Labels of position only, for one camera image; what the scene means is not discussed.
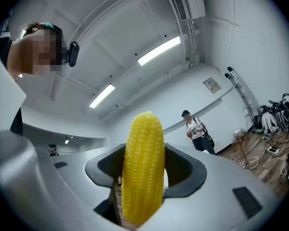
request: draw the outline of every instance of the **black bag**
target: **black bag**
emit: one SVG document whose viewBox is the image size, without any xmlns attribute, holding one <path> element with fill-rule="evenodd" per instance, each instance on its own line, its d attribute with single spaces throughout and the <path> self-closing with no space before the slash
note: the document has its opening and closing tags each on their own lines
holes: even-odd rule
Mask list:
<svg viewBox="0 0 289 231">
<path fill-rule="evenodd" d="M 203 126 L 203 128 L 204 128 L 204 133 L 205 133 L 205 135 L 207 135 L 208 136 L 208 139 L 209 139 L 209 141 L 210 141 L 210 144 L 212 145 L 212 147 L 214 148 L 214 146 L 215 146 L 215 144 L 214 144 L 214 140 L 212 139 L 212 137 L 211 137 L 211 135 L 209 134 L 209 132 L 208 132 L 208 130 L 207 130 L 207 128 L 206 128 L 206 126 L 197 118 L 197 120 L 198 120 L 198 122 L 200 123 L 200 124 L 202 124 L 202 126 Z"/>
</svg>

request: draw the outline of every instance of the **man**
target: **man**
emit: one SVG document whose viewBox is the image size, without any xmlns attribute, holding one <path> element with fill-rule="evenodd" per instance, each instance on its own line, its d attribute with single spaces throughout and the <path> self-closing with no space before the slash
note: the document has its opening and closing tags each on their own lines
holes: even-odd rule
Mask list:
<svg viewBox="0 0 289 231">
<path fill-rule="evenodd" d="M 207 151 L 215 154 L 212 142 L 205 133 L 205 127 L 198 117 L 191 117 L 189 111 L 184 110 L 182 117 L 186 121 L 187 136 L 193 141 L 194 147 L 198 151 Z"/>
<path fill-rule="evenodd" d="M 55 144 L 48 145 L 52 151 L 49 156 L 58 156 L 59 153 L 57 152 L 57 146 Z"/>
</svg>

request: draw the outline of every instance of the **person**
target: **person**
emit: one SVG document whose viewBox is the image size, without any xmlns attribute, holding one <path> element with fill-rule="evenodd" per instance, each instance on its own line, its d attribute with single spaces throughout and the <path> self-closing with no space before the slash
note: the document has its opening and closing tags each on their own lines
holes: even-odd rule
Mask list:
<svg viewBox="0 0 289 231">
<path fill-rule="evenodd" d="M 48 145 L 52 151 L 49 156 L 59 156 L 59 153 L 57 152 L 57 146 L 55 144 Z"/>
<path fill-rule="evenodd" d="M 186 133 L 192 139 L 194 147 L 198 151 L 207 151 L 215 154 L 212 142 L 205 133 L 205 127 L 198 117 L 192 117 L 189 111 L 184 110 L 182 117 L 186 121 Z"/>
<path fill-rule="evenodd" d="M 10 39 L 7 15 L 0 26 L 0 59 L 16 81 L 21 74 L 60 71 L 67 62 L 62 30 L 50 23 L 30 23 L 21 39 Z M 23 135 L 21 110 L 17 112 L 10 130 Z"/>
</svg>

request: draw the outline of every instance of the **fluorescent light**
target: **fluorescent light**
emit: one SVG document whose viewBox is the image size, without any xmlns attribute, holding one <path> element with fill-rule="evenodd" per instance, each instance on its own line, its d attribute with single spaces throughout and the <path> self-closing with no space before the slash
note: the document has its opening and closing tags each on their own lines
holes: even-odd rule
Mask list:
<svg viewBox="0 0 289 231">
<path fill-rule="evenodd" d="M 26 30 L 23 30 L 23 31 L 21 32 L 20 39 L 22 39 L 22 38 L 24 37 L 25 33 L 26 33 Z"/>
<path fill-rule="evenodd" d="M 102 91 L 102 93 L 100 95 L 97 96 L 97 98 L 90 104 L 91 108 L 95 108 L 105 97 L 108 96 L 109 93 L 111 93 L 114 90 L 114 86 L 109 84 L 109 86 L 107 86 L 105 88 L 104 91 Z"/>
<path fill-rule="evenodd" d="M 180 37 L 173 38 L 166 43 L 163 43 L 162 45 L 156 47 L 154 50 L 150 51 L 143 57 L 138 59 L 138 62 L 141 66 L 152 60 L 154 57 L 158 56 L 159 54 L 162 54 L 164 51 L 172 48 L 173 46 L 180 44 Z"/>
</svg>

